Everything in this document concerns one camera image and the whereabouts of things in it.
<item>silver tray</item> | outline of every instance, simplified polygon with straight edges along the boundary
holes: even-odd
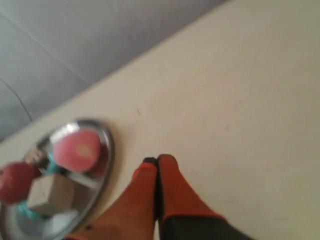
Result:
[[[100,137],[100,157],[108,158],[103,175],[93,178],[86,174],[67,173],[68,178],[81,183],[75,191],[75,207],[48,219],[29,219],[18,213],[17,206],[0,206],[0,240],[61,240],[77,228],[91,212],[106,186],[115,160],[115,144],[110,129],[102,121],[77,119],[56,128],[36,145],[51,151],[61,138],[83,128],[95,130]]]

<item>wooden block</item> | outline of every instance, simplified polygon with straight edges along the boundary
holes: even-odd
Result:
[[[37,178],[32,183],[26,205],[45,216],[62,213],[72,208],[76,185],[60,174]]]

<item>white floor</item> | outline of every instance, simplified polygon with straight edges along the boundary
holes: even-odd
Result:
[[[0,141],[223,1],[0,0]]]

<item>round metal tray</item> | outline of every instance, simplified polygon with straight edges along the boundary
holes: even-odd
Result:
[[[79,226],[95,206],[104,189],[115,160],[114,140],[109,128],[94,119],[77,119],[68,122],[46,136],[36,146],[50,152],[63,137],[80,129],[93,129],[102,144],[100,158],[106,158],[103,174],[98,178],[69,172],[66,176],[80,183],[75,191],[74,209],[47,219],[29,219],[18,213],[17,206],[0,207],[0,240],[61,240]]]

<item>cube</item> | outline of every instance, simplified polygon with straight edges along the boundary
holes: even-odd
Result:
[[[27,207],[44,216],[53,216],[72,209],[77,183],[61,175],[42,176],[33,181]]]

